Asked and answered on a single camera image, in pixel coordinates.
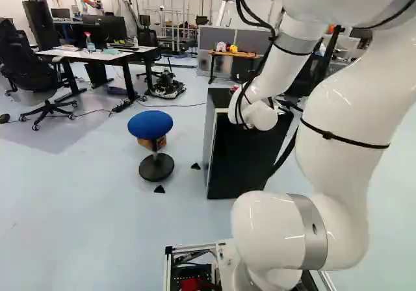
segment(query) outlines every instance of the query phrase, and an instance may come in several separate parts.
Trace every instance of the black cabinet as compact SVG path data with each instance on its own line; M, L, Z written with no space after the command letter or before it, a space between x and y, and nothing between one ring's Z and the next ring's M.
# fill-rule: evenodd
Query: black cabinet
M209 88L203 170L208 199L237 198L250 190L262 190L293 120L292 114L279 116L269 131L244 130L229 122L227 88Z

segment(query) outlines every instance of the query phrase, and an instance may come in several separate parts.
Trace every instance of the cardboard box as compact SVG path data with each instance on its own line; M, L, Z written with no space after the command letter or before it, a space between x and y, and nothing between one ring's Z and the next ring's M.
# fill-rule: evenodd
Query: cardboard box
M137 142L138 142L139 145L141 145L143 147L146 147L149 150L152 150L150 140L144 140L142 138L137 138ZM157 150L162 149L164 146L166 146L166 135L163 136L163 137L160 137L156 140Z

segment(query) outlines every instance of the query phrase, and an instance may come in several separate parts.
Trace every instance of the power strip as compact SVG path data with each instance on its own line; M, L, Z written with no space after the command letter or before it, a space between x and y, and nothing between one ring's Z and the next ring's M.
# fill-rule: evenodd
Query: power strip
M139 95L139 94L136 94L135 100L136 99L138 99L139 101L147 101L148 100L147 96ZM114 106L111 109L111 111L112 112L121 112L124 109L126 109L127 107L130 107L134 102L135 101L131 101L128 98L123 98L122 101L118 105Z
M120 102L120 104L117 104L116 106L114 106L111 109L111 111L113 111L113 112L121 112L124 109L126 109L127 107L130 107L132 103L133 102L130 99L128 99L128 98L122 99L122 101Z

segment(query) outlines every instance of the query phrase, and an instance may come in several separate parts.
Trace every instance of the keyboard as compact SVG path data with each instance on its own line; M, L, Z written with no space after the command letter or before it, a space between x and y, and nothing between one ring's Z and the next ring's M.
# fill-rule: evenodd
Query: keyboard
M54 49L61 49L61 50L63 50L63 51L69 51L69 52L78 52L78 51L80 51L80 50L81 50L81 49L80 49L80 48L78 48L78 47L74 47L74 46L65 46L65 45L54 47Z
M115 49L129 49L130 47L134 47L133 44L110 44L111 47Z

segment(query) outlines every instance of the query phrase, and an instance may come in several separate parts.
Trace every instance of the bottle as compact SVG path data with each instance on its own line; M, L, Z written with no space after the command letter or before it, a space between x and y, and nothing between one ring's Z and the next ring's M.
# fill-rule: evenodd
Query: bottle
M84 32L86 35L86 49L88 50L89 53L93 53L96 51L96 46L94 43L92 43L91 41L91 34L89 32Z

